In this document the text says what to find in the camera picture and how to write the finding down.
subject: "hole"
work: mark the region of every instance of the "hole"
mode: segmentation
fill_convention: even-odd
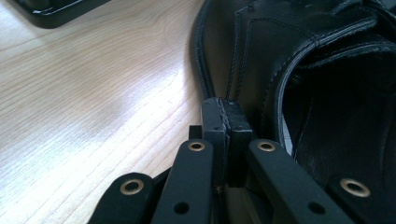
[[[189,144],[189,149],[192,151],[202,151],[204,150],[205,145],[199,142],[193,142]]]
[[[272,145],[271,143],[268,142],[259,142],[259,144],[257,145],[257,147],[263,151],[274,151],[275,150],[275,146]]]
[[[311,212],[318,215],[324,215],[326,213],[324,207],[318,203],[309,203],[308,208],[311,210]]]
[[[190,207],[187,203],[178,203],[174,209],[176,213],[183,215],[189,212]]]
[[[143,181],[139,179],[127,180],[121,185],[120,191],[124,195],[134,195],[140,192],[144,186]]]
[[[346,192],[357,197],[366,198],[371,194],[365,185],[354,179],[344,178],[340,181],[340,185]]]

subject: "light wood grain surface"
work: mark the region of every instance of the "light wood grain surface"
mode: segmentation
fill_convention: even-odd
[[[0,1],[0,223],[86,223],[120,175],[171,166],[200,123],[203,0],[113,0],[34,27]]]

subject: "black leather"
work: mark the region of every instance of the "black leather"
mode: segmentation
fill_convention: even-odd
[[[396,19],[375,0],[206,0],[191,53],[204,95],[325,186],[354,175],[396,200]]]

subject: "wooden table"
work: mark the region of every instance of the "wooden table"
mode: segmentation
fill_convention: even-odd
[[[0,223],[86,223],[120,175],[172,165],[200,123],[203,0],[113,0],[34,27],[0,1]]]

